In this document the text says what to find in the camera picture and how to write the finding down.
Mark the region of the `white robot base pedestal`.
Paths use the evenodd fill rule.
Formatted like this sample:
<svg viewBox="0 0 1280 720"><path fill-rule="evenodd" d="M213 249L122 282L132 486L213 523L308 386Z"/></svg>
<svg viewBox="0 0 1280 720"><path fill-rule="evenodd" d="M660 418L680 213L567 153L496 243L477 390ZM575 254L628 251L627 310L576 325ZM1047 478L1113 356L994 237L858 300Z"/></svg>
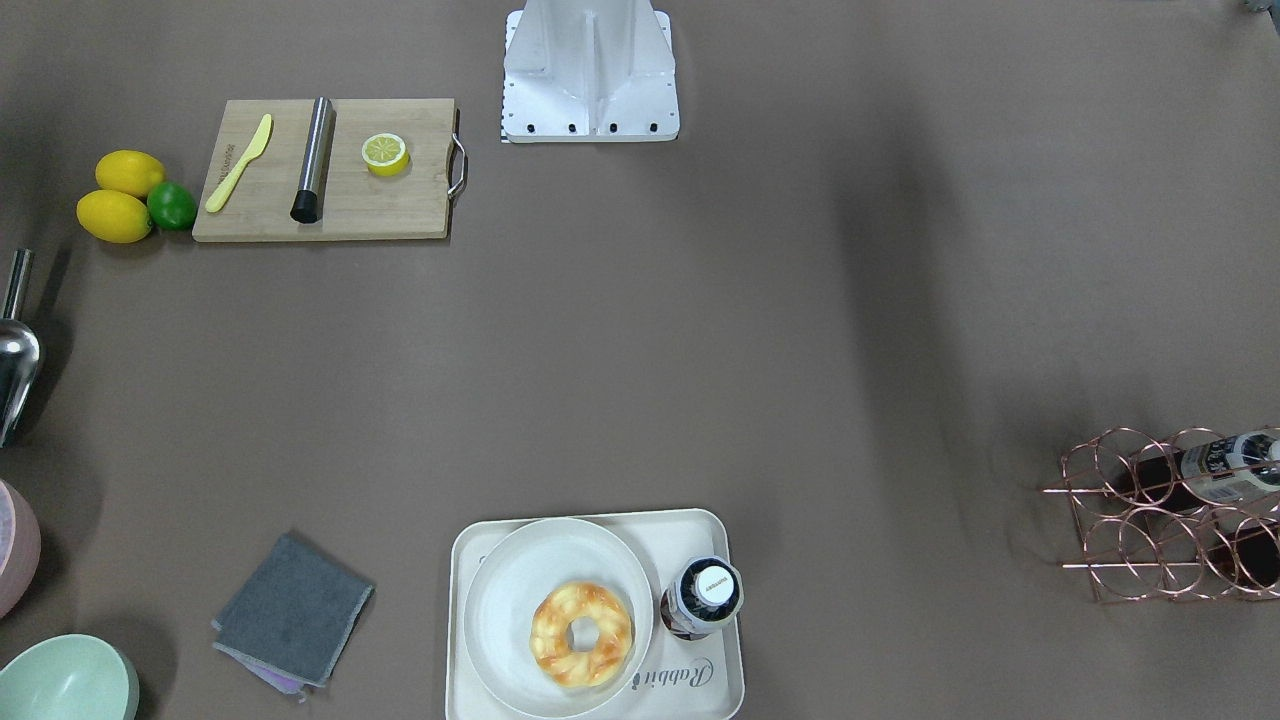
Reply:
<svg viewBox="0 0 1280 720"><path fill-rule="evenodd" d="M652 3L527 1L504 28L502 141L678 137L671 18Z"/></svg>

